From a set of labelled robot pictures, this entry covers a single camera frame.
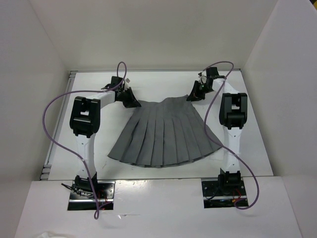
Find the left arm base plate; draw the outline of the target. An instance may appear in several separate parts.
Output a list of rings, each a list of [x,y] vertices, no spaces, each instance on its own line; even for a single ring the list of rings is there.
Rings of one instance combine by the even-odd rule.
[[[75,182],[72,186],[67,185],[70,190],[68,211],[92,211],[96,210],[96,202],[92,192],[75,189]],[[98,205],[100,210],[113,210],[114,207],[115,181],[100,180],[96,189]]]

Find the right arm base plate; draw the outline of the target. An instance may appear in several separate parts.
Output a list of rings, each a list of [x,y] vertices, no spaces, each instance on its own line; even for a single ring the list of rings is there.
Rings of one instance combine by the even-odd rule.
[[[237,203],[238,207],[249,206],[244,182],[233,187],[220,187],[216,179],[201,181],[204,208],[230,208]]]

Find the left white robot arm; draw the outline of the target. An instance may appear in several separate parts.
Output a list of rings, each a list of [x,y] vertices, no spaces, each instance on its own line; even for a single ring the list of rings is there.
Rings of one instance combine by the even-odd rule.
[[[82,192],[87,198],[93,198],[99,192],[94,160],[94,142],[100,129],[101,109],[114,102],[122,102],[125,108],[141,107],[129,86],[116,86],[111,90],[110,84],[108,84],[97,94],[89,97],[77,96],[74,99],[69,124],[75,135],[76,155],[80,159],[81,165],[72,189],[77,193]]]

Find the grey pleated skirt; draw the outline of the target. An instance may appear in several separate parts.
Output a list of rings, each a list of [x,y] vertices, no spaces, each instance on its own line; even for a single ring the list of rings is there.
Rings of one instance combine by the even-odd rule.
[[[170,167],[200,160],[221,148],[187,96],[140,104],[109,158],[139,167]]]

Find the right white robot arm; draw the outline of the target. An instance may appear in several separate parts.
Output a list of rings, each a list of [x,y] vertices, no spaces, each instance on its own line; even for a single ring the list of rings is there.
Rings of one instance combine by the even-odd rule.
[[[200,101],[206,94],[215,91],[221,97],[219,109],[219,123],[224,132],[225,149],[220,174],[217,178],[216,192],[228,195],[241,183],[240,166],[240,138],[242,129],[247,122],[248,95],[239,92],[225,76],[206,76],[199,74],[199,79],[194,82],[188,101]]]

